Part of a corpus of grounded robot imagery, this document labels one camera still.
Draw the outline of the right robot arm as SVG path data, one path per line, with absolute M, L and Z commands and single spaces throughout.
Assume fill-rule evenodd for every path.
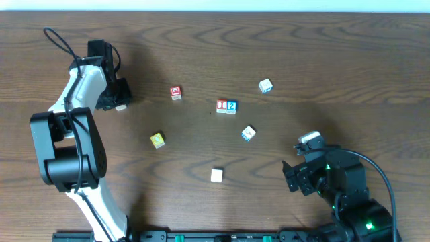
M 401 240 L 394 191 L 374 161 L 339 145 L 328 145 L 317 131 L 301 136 L 295 149 L 304 162 L 294 167 L 286 161 L 282 163 L 289 190 L 301 191 L 304 196 L 317 193 L 331 208 L 331 223 L 309 232 L 307 241 Z M 386 184 L 390 210 L 371 198 L 364 161 Z

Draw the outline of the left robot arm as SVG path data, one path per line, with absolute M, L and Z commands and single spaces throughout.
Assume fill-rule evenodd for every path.
M 117 71 L 106 54 L 78 59 L 58 101 L 30 118 L 42 180 L 77 204 L 93 229 L 92 241 L 135 238 L 105 180 L 107 155 L 93 118 L 95 110 L 127 108 L 130 90 Z

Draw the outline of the blue number 2 block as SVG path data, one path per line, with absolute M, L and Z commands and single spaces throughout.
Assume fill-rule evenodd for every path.
M 226 113 L 236 114 L 237 112 L 237 101 L 227 101 Z

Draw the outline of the red letter A block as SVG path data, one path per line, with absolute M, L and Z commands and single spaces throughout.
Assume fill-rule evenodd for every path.
M 122 104 L 122 105 L 116 106 L 115 109 L 117 111 L 121 111 L 121 110 L 125 110 L 127 107 L 128 106 L 126 104 Z

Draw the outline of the red letter I block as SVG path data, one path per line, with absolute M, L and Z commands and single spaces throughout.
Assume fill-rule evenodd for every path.
M 217 113 L 226 113 L 227 110 L 227 100 L 225 99 L 218 99 L 216 102 L 216 112 Z

